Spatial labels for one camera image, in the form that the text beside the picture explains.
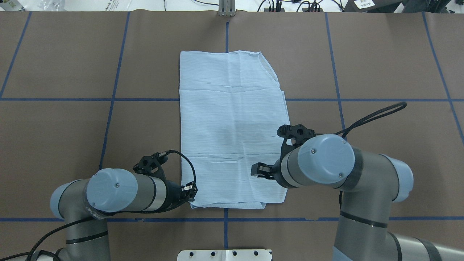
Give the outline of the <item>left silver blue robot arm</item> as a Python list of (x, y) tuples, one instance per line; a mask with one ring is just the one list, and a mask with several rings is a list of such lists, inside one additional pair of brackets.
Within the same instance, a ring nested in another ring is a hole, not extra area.
[[(186, 185), (167, 180), (162, 165), (170, 154), (183, 158), (193, 179)], [(144, 156), (133, 171), (98, 170), (88, 179), (59, 186), (52, 193), (50, 208), (65, 225), (65, 247), (51, 253), (53, 261), (109, 261), (107, 219), (117, 214), (157, 214), (174, 210), (194, 200), (198, 191), (196, 172), (190, 160), (176, 150)]]

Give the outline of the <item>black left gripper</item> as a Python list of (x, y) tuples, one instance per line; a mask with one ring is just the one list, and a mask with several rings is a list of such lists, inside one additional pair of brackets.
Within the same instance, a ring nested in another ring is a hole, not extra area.
[(194, 201), (198, 192), (196, 185), (196, 172), (192, 162), (181, 152), (176, 152), (182, 157), (192, 170), (193, 180), (186, 185), (178, 185), (176, 182), (166, 178), (162, 165), (168, 161), (171, 152), (157, 152), (150, 156), (143, 156), (138, 163), (133, 167), (137, 174), (143, 174), (150, 177), (155, 177), (164, 182), (167, 186), (167, 196), (172, 197), (175, 203), (191, 203)]

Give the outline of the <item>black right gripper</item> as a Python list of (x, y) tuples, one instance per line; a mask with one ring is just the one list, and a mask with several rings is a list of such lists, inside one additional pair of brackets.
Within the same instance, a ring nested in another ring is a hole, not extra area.
[(315, 137), (315, 131), (301, 124), (282, 125), (277, 129), (277, 135), (284, 139), (281, 146), (280, 158), (274, 165), (266, 165), (263, 162), (253, 164), (251, 167), (251, 176), (268, 180), (284, 180), (281, 170), (283, 158), (293, 150), (301, 147), (307, 140)]

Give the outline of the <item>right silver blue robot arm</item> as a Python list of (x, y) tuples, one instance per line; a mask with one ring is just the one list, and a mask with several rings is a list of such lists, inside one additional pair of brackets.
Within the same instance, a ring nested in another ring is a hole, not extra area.
[(388, 231), (391, 205), (413, 189), (404, 162), (360, 150), (335, 134), (282, 125), (280, 158), (257, 162), (251, 175), (284, 188), (325, 185), (342, 192), (333, 261), (462, 261), (463, 251)]

